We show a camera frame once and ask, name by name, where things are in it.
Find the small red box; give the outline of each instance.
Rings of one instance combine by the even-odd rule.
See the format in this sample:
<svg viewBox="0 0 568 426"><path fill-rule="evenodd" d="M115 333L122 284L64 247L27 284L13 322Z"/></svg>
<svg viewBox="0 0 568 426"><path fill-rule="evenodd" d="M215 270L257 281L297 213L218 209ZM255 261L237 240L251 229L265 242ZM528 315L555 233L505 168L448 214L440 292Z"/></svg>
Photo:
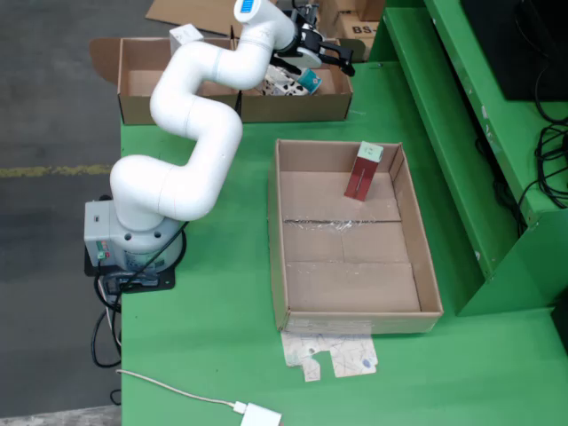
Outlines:
<svg viewBox="0 0 568 426"><path fill-rule="evenodd" d="M376 168L383 157L383 147L361 142L345 196L364 201L367 197Z"/></svg>

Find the white object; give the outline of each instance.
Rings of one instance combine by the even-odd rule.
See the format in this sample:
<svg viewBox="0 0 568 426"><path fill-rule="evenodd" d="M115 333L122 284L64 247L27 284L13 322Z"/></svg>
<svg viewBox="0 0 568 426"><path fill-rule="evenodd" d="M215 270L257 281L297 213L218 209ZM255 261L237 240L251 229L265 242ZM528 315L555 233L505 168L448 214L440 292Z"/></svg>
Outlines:
<svg viewBox="0 0 568 426"><path fill-rule="evenodd" d="M173 55L177 49L190 42L203 40L203 34L192 24L182 25L170 30L170 49Z"/></svg>
<svg viewBox="0 0 568 426"><path fill-rule="evenodd" d="M320 34L314 28L310 28L308 24L303 25L304 29L310 29L311 31L315 32L316 34ZM302 34L302 41L305 40L305 34ZM298 47L296 49L298 53L302 53L301 56L297 57L286 57L283 58L287 61L288 64L292 64L299 68L319 68L321 67L321 59L320 57L314 53L313 51L308 51L304 47ZM326 50L324 48L319 49L320 54L324 54Z"/></svg>
<svg viewBox="0 0 568 426"><path fill-rule="evenodd" d="M227 105L195 95L209 80L247 90L262 82L273 50L289 46L294 23L269 0L237 0L243 24L236 51L203 42L177 49L150 101L162 129L197 144L185 166L145 155L115 164L110 183L120 223L133 231L154 229L164 217L179 221L207 215L217 202L241 142L240 117Z"/></svg>
<svg viewBox="0 0 568 426"><path fill-rule="evenodd" d="M301 367L306 382L321 378L318 352L329 351L335 377L371 375L379 363L371 335L320 335L283 331L282 347L288 367Z"/></svg>
<svg viewBox="0 0 568 426"><path fill-rule="evenodd" d="M281 418L280 413L248 404L241 426L278 426Z"/></svg>
<svg viewBox="0 0 568 426"><path fill-rule="evenodd" d="M245 404L240 401L229 402L229 401L224 401L222 399L200 397L198 395L193 395L192 393L184 392L183 390L176 389L173 386L169 386L166 383L158 382L155 379L146 377L145 375L139 375L138 373L134 373L129 370L120 369L116 370L116 373L121 375L131 375L133 377L137 377L138 379L153 383L157 386L167 389L168 391L176 392L177 394L183 395L184 397L198 399L204 402L212 402L214 404L223 404L229 406L233 409L235 413L244 414L241 426L278 426L280 424L280 419L282 418L282 414L276 413L275 411L263 408L261 406L257 406L255 404L250 404L250 403Z"/></svg>
<svg viewBox="0 0 568 426"><path fill-rule="evenodd" d="M383 147L363 141L359 146L357 156L365 158L371 162L381 162L383 157Z"/></svg>
<svg viewBox="0 0 568 426"><path fill-rule="evenodd" d="M256 87L267 96L304 96L309 92L279 68L269 65L264 80Z"/></svg>

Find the paper sheet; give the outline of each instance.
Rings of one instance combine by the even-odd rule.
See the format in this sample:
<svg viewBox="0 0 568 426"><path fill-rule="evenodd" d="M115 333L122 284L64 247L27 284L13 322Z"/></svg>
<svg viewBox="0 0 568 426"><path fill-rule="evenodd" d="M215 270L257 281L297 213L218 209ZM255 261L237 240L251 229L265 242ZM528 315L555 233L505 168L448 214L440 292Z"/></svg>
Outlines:
<svg viewBox="0 0 568 426"><path fill-rule="evenodd" d="M283 331L282 345L288 367L302 367L306 382L321 377L320 364L312 355L329 351L335 377L371 375L379 360L371 335L317 335Z"/></svg>

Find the blue label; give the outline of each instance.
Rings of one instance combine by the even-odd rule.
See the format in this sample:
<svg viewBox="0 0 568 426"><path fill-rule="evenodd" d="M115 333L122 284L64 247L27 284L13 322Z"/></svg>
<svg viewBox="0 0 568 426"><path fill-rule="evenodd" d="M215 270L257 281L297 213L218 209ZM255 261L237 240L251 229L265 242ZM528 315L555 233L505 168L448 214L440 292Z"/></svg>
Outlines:
<svg viewBox="0 0 568 426"><path fill-rule="evenodd" d="M255 0L242 0L241 13L249 13Z"/></svg>
<svg viewBox="0 0 568 426"><path fill-rule="evenodd" d="M297 81L302 84L310 94L314 93L321 84L321 79L309 68L300 75Z"/></svg>

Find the black monitor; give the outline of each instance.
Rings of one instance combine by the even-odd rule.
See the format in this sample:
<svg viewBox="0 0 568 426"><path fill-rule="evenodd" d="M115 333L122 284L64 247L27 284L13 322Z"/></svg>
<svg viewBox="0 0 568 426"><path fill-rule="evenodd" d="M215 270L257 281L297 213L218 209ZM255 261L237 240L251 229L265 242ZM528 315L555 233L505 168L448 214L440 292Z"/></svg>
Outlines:
<svg viewBox="0 0 568 426"><path fill-rule="evenodd" d="M505 98L568 100L568 1L461 2Z"/></svg>

